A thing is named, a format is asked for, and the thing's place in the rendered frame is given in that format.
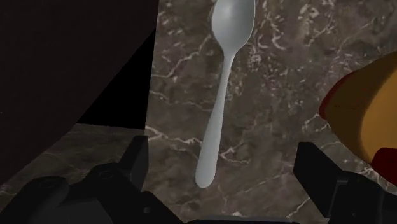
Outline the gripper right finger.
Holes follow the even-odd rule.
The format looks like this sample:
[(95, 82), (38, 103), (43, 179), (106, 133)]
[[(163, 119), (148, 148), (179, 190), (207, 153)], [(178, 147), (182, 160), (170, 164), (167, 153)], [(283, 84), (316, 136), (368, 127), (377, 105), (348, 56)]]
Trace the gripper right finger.
[(397, 224), (397, 195), (343, 171), (312, 142), (298, 143), (293, 173), (328, 224)]

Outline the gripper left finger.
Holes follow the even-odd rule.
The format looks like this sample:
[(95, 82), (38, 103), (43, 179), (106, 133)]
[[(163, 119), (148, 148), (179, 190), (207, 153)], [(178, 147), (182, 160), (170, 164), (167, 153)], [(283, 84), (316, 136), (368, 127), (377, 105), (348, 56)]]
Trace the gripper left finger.
[(28, 182), (0, 212), (0, 224), (184, 224), (142, 186), (148, 137), (135, 136), (119, 162), (93, 167), (69, 185), (60, 176)]

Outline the yellow and red toy figure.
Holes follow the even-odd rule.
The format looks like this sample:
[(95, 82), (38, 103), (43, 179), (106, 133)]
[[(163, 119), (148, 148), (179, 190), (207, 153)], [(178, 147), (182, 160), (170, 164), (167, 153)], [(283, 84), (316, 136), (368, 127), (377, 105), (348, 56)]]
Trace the yellow and red toy figure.
[(339, 79), (319, 115), (354, 155), (397, 186), (397, 51)]

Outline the dark robot stand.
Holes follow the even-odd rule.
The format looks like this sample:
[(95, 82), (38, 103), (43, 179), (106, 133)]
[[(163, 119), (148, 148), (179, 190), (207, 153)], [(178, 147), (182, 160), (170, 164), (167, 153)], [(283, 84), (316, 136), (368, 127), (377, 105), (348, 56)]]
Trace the dark robot stand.
[(159, 0), (0, 0), (0, 185), (78, 121), (155, 30)]

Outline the grey spoon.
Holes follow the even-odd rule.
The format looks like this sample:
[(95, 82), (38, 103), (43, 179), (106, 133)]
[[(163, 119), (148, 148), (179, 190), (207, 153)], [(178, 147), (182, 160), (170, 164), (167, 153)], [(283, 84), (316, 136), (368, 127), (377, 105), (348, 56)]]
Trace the grey spoon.
[(228, 79), (236, 53), (251, 37), (255, 12), (255, 0), (217, 0), (214, 5), (211, 28), (223, 52), (223, 69), (195, 171), (195, 183), (200, 188), (207, 188), (214, 181)]

